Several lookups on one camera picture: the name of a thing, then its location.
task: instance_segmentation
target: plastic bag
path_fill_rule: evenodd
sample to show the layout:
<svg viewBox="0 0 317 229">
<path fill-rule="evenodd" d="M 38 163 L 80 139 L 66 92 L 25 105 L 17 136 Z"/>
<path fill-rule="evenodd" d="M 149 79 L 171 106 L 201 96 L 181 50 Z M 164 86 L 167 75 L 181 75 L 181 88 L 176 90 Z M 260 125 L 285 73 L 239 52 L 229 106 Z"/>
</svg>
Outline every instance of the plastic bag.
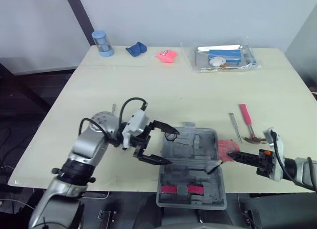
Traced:
<svg viewBox="0 0 317 229">
<path fill-rule="evenodd" d="M 242 43 L 236 40 L 221 45 L 181 44 L 181 49 L 188 64 L 198 73 L 259 69 L 251 47 Z"/>
</svg>

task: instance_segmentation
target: white wall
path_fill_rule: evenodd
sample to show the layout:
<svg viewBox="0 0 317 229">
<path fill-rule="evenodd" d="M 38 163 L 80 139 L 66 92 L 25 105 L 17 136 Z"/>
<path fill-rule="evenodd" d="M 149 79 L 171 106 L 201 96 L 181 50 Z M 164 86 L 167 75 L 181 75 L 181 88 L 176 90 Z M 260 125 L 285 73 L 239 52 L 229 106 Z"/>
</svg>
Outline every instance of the white wall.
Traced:
<svg viewBox="0 0 317 229">
<path fill-rule="evenodd" d="M 286 51 L 317 0 L 81 0 L 113 45 L 249 37 Z M 25 74 L 76 67 L 89 44 L 67 0 L 0 0 L 0 62 Z"/>
<path fill-rule="evenodd" d="M 317 83 L 317 5 L 285 54 L 304 81 Z"/>
<path fill-rule="evenodd" d="M 11 72 L 73 68 L 88 49 L 67 0 L 0 0 L 0 62 Z"/>
<path fill-rule="evenodd" d="M 114 45 L 225 41 L 286 51 L 317 0 L 81 0 Z"/>
</svg>

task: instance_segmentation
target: table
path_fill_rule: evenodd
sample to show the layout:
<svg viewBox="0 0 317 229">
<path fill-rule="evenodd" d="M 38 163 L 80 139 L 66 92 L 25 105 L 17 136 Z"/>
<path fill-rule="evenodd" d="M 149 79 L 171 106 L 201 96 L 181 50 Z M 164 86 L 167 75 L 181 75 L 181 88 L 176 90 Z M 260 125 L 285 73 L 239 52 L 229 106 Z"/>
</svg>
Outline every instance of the table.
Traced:
<svg viewBox="0 0 317 229">
<path fill-rule="evenodd" d="M 154 55 L 172 49 L 179 53 L 174 64 L 161 63 Z M 123 46 L 115 46 L 115 55 L 99 56 L 92 46 L 71 76 L 37 133 L 16 166 L 9 184 L 46 188 L 53 167 L 61 167 L 77 138 L 79 122 L 100 111 L 120 107 L 130 97 L 143 97 L 151 120 L 172 126 L 194 122 L 196 127 L 213 128 L 219 139 L 233 139 L 240 150 L 257 154 L 268 145 L 240 144 L 228 113 L 237 119 L 240 134 L 248 136 L 239 103 L 247 104 L 257 135 L 269 127 L 281 135 L 288 158 L 317 159 L 317 102 L 279 49 L 255 48 L 262 68 L 246 72 L 194 73 L 186 55 L 177 47 L 148 47 L 133 58 Z M 140 107 L 130 103 L 123 116 Z M 158 154 L 162 133 L 151 132 L 145 154 Z M 127 151 L 109 146 L 94 172 L 97 181 L 89 185 L 96 191 L 156 191 L 159 166 L 149 165 Z M 277 183 L 258 176 L 256 168 L 236 162 L 222 166 L 226 192 L 283 193 L 306 192 L 292 182 Z"/>
</svg>

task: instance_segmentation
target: gray tool case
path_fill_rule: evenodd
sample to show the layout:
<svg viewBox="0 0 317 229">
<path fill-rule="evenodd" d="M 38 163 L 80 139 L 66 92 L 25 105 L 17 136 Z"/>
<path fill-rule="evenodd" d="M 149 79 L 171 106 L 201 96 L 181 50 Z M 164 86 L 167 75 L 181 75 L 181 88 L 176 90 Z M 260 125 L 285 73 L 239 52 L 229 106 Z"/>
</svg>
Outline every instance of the gray tool case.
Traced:
<svg viewBox="0 0 317 229">
<path fill-rule="evenodd" d="M 159 170 L 160 207 L 225 210 L 227 200 L 219 163 L 217 134 L 185 123 L 180 134 L 165 135 L 162 157 L 172 161 Z"/>
</svg>

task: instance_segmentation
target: blue item in bag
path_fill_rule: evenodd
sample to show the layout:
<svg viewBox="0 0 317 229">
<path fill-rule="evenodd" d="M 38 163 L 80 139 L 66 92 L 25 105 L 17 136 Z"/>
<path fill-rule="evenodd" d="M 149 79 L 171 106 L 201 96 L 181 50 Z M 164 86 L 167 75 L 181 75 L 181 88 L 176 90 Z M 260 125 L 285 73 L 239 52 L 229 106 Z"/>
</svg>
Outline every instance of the blue item in bag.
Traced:
<svg viewBox="0 0 317 229">
<path fill-rule="evenodd" d="M 241 62 L 241 50 L 222 50 L 222 49 L 211 49 L 209 50 L 209 60 L 213 57 L 223 57 L 226 59 L 226 62 Z"/>
</svg>

